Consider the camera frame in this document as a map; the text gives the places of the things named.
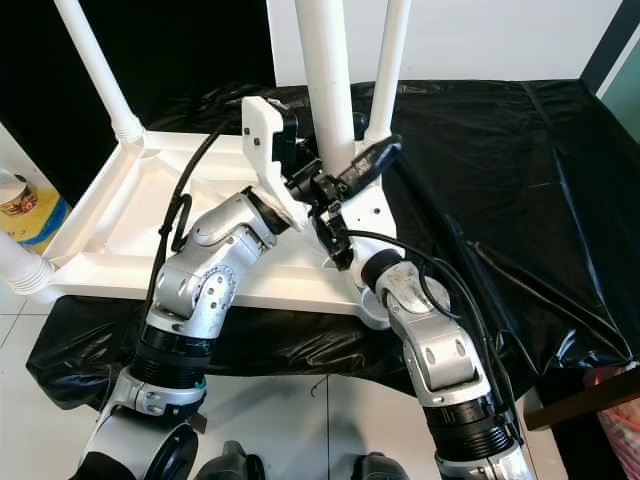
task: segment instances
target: wire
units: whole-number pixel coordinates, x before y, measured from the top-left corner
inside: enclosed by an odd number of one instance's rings
[[[455,288],[462,294],[465,302],[469,305],[469,308],[472,311],[472,317],[475,323],[477,334],[481,340],[482,358],[486,366],[487,380],[489,381],[489,384],[491,385],[491,389],[494,392],[495,401],[500,406],[500,408],[503,408],[505,406],[505,401],[503,399],[500,386],[498,385],[497,376],[493,370],[493,363],[495,363],[498,368],[498,373],[501,377],[502,388],[506,390],[506,393],[507,393],[506,406],[508,406],[511,412],[513,413],[513,417],[514,417],[513,424],[514,424],[514,430],[515,430],[514,433],[521,440],[522,437],[520,435],[520,424],[519,424],[518,414],[516,411],[513,388],[511,386],[511,381],[509,380],[509,375],[506,369],[504,368],[504,365],[502,364],[502,360],[500,359],[500,355],[498,354],[493,341],[491,340],[491,336],[489,334],[487,324],[484,321],[484,317],[482,316],[482,311],[480,310],[480,307],[475,301],[473,294],[469,289],[469,286],[466,284],[462,276],[448,262],[440,258],[434,258],[411,245],[408,245],[400,240],[396,240],[395,238],[389,237],[387,235],[383,235],[376,232],[367,232],[364,230],[347,230],[346,234],[350,237],[370,238],[373,240],[379,240],[381,242],[389,243],[391,245],[395,245],[409,252],[412,252],[413,254],[420,257],[420,259],[422,260],[422,263],[420,264],[420,268],[419,268],[419,274],[418,274],[420,287],[422,288],[425,296],[431,302],[434,308],[438,310],[438,312],[447,316],[448,318],[451,318],[453,320],[460,320],[462,316],[457,315],[451,312],[450,310],[445,309],[441,304],[439,304],[435,300],[424,278],[427,273],[426,271],[427,265],[433,266],[436,270],[442,273],[453,284],[453,286],[455,286]]]
[[[422,264],[420,265],[420,274],[418,275],[418,277],[419,277],[418,280],[420,281],[420,287],[424,291],[424,294],[427,297],[427,299],[429,300],[429,302],[431,302],[433,307],[436,310],[438,310],[438,312],[440,312],[442,315],[444,315],[446,317],[449,317],[449,318],[451,318],[453,320],[460,320],[460,318],[462,318],[462,317],[460,317],[460,315],[456,315],[455,313],[453,313],[450,310],[448,310],[445,307],[443,307],[436,300],[436,298],[433,296],[433,293],[429,289],[429,286],[427,285],[426,280],[424,279],[424,277],[426,275],[426,266],[427,266],[427,264],[433,262],[433,258],[429,257],[428,255],[426,255],[424,252],[418,250],[417,248],[412,247],[411,245],[408,245],[408,244],[406,244],[404,242],[401,242],[400,240],[396,240],[395,238],[388,237],[387,235],[383,235],[381,233],[366,232],[364,230],[347,230],[346,234],[348,236],[350,236],[350,237],[371,238],[373,240],[379,240],[381,242],[390,243],[392,245],[395,245],[395,246],[400,247],[400,248],[404,248],[405,250],[418,255],[423,260]]]
[[[162,268],[162,265],[166,260],[169,234],[171,233],[171,230],[173,228],[173,222],[175,221],[176,217],[178,216],[178,212],[180,211],[181,213],[180,218],[178,219],[178,226],[176,228],[176,233],[171,244],[172,250],[177,251],[182,248],[182,245],[184,245],[184,242],[186,240],[182,237],[182,235],[184,233],[187,218],[189,217],[189,212],[191,210],[192,199],[191,195],[189,195],[188,193],[182,194],[182,191],[184,190],[187,181],[191,177],[191,174],[198,165],[198,162],[200,162],[204,154],[207,153],[207,150],[209,150],[211,145],[213,145],[213,142],[215,142],[221,135],[221,133],[227,128],[230,121],[231,119],[228,119],[221,123],[213,132],[211,132],[207,136],[207,138],[204,139],[198,149],[191,156],[189,162],[187,162],[187,165],[180,174],[180,178],[178,178],[178,182],[176,183],[173,194],[171,195],[171,200],[169,201],[169,206],[167,207],[162,226],[158,231],[158,233],[160,233],[160,243],[158,244],[158,250],[156,250],[156,255],[153,259],[153,265],[151,267],[151,276],[149,277],[147,297],[144,304],[145,316],[149,311],[149,308],[151,308],[151,303],[153,302],[153,294],[155,293],[156,288],[156,277],[158,276],[158,272],[160,271],[160,268]]]

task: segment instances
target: black tarp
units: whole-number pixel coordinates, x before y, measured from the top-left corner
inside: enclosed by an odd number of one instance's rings
[[[206,132],[240,93],[280,98],[312,133],[305,87],[179,92],[146,124]],[[372,93],[353,86],[354,111],[368,113]],[[462,273],[517,394],[550,366],[638,356],[640,148],[580,81],[402,82],[393,131],[406,158],[383,184],[398,237]],[[141,302],[64,297],[27,367],[60,407],[99,408],[141,315]],[[233,308],[209,372],[344,374],[411,392],[393,332],[320,313]]]

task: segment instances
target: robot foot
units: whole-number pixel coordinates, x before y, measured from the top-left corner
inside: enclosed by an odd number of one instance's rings
[[[265,480],[264,466],[257,455],[247,455],[238,442],[224,444],[222,455],[209,460],[195,480]]]
[[[372,479],[410,480],[398,462],[378,452],[370,453],[356,460],[351,477],[351,480]]]

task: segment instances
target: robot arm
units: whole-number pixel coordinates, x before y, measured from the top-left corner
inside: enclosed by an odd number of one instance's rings
[[[418,268],[386,250],[369,260],[363,278],[389,311],[391,327],[402,339],[405,363],[436,444],[442,478],[531,479],[520,439],[508,429],[510,419],[496,411],[475,345],[456,321],[427,300]],[[446,289],[432,278],[426,283],[435,300],[448,310]]]
[[[74,479],[186,479],[198,447],[187,420],[238,284],[287,228],[251,191],[196,221],[156,280],[135,356],[118,376]]]

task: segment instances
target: white floor tile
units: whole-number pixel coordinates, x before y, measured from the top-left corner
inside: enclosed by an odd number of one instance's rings
[[[0,279],[0,314],[17,315],[24,306],[26,298],[13,293],[13,290]]]
[[[208,419],[194,471],[220,455],[226,440],[262,458],[269,480],[325,480],[326,384],[323,377],[207,377],[200,413]]]
[[[17,318],[17,315],[0,315],[0,348],[2,348]]]
[[[542,408],[542,403],[535,388],[529,390],[518,400],[520,425],[522,425],[525,441],[529,447],[534,473],[540,480],[546,480],[547,478],[566,480],[569,477],[564,468],[564,463],[562,463],[562,457],[551,429],[529,432],[524,424],[523,412],[537,410],[538,408]]]
[[[522,401],[518,407],[522,415]],[[533,465],[536,478],[566,480],[551,431],[525,432],[525,436],[525,458],[530,468]],[[366,380],[330,377],[331,479],[349,479],[355,458],[372,451],[397,460],[411,479],[440,478],[434,462],[435,446],[415,398]]]
[[[49,315],[54,303],[56,302],[41,304],[33,300],[27,300],[20,315]]]
[[[64,479],[73,474],[97,414],[88,407],[58,409],[24,365],[46,316],[20,316],[2,350],[0,478]],[[226,440],[259,454],[269,480],[325,480],[326,384],[322,377],[208,377],[200,412],[208,420],[200,436],[193,476],[220,455]]]
[[[69,478],[93,430],[87,407],[62,411],[25,368],[46,316],[19,317],[2,349],[0,384],[0,478]]]

